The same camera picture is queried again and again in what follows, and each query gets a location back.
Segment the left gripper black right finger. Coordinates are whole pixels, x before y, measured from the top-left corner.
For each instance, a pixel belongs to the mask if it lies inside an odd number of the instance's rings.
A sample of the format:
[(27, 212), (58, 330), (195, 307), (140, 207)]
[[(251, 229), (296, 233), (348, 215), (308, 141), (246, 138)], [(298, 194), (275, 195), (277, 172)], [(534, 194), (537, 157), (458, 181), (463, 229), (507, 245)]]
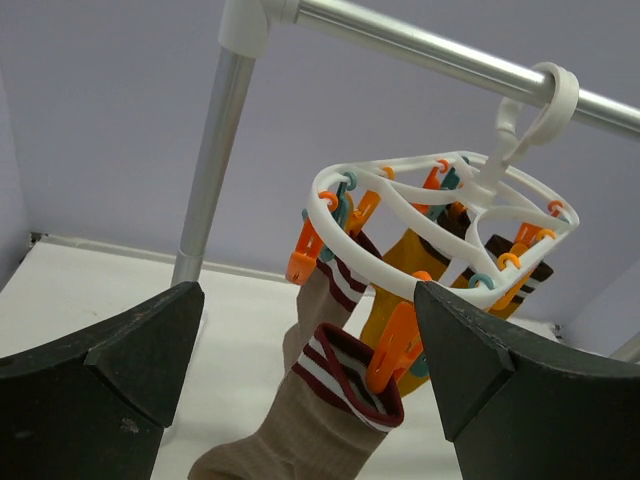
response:
[(636, 479), (639, 367), (414, 292), (445, 438), (465, 479)]

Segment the white round clip hanger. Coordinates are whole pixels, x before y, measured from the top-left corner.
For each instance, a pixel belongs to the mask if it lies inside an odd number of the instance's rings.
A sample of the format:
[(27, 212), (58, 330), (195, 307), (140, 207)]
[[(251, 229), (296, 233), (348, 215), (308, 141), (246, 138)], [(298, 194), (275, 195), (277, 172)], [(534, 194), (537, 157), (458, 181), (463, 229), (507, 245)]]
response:
[(570, 204), (517, 168), (531, 148), (554, 140), (577, 109), (577, 77), (550, 62), (537, 69), (552, 79), (551, 99), (524, 133), (517, 132), (522, 104), (502, 99), (497, 145), (489, 155), (452, 151), (320, 171), (287, 279), (304, 284), (319, 264), (339, 259), (374, 285), (411, 299), (412, 270), (392, 265), (357, 241), (376, 208), (385, 205), (440, 259), (447, 289), (480, 308), (506, 306), (579, 225)]

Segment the maroon white striped sock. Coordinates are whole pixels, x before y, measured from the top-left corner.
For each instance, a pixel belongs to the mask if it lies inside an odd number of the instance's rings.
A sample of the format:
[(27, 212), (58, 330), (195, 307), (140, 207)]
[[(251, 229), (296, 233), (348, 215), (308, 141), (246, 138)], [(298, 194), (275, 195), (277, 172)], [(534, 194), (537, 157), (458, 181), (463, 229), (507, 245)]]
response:
[(370, 281), (342, 259), (320, 260), (296, 297), (297, 321), (282, 341), (283, 365), (287, 371), (321, 323), (342, 328), (360, 302)]

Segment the yellow orange clothes peg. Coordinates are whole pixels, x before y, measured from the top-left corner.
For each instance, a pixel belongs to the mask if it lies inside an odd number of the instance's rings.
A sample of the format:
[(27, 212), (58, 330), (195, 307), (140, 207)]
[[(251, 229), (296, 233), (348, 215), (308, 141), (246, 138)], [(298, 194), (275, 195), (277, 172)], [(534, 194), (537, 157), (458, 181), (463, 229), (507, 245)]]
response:
[(296, 285), (304, 285), (313, 273), (324, 242), (317, 234), (307, 209), (302, 210), (303, 226), (285, 272), (286, 279)]

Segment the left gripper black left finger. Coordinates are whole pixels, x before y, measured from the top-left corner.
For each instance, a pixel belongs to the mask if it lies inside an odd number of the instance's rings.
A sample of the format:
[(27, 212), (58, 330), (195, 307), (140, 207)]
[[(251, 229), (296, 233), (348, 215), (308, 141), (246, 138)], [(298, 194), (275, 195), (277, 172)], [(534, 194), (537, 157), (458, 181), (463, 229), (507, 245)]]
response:
[(1, 360), (4, 479), (148, 479), (174, 421), (205, 295), (183, 282)]

